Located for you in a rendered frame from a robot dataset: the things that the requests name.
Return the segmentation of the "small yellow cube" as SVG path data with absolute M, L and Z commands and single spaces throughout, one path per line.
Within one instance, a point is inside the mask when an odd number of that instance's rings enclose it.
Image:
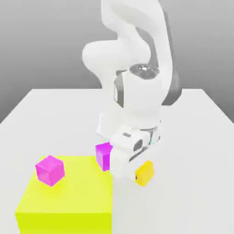
M 135 182 L 140 186 L 146 186 L 154 175 L 154 164 L 146 161 L 135 171 Z

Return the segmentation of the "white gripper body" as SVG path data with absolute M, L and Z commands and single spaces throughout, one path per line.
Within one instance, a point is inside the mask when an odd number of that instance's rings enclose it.
M 110 173 L 116 179 L 128 178 L 136 180 L 136 170 L 147 160 L 148 146 L 142 147 L 135 153 L 129 153 L 113 146 L 110 152 Z

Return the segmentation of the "large yellow box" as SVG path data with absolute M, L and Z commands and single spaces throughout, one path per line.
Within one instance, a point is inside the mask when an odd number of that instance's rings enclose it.
M 20 234 L 112 234 L 112 176 L 95 156 L 65 156 L 54 186 L 34 173 L 16 209 Z

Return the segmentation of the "small magenta cube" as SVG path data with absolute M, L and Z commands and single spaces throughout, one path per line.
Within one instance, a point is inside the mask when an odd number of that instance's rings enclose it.
M 35 165 L 37 178 L 48 186 L 54 186 L 64 176 L 64 163 L 51 155 Z
M 96 161 L 102 171 L 110 169 L 110 152 L 112 146 L 109 142 L 96 145 Z

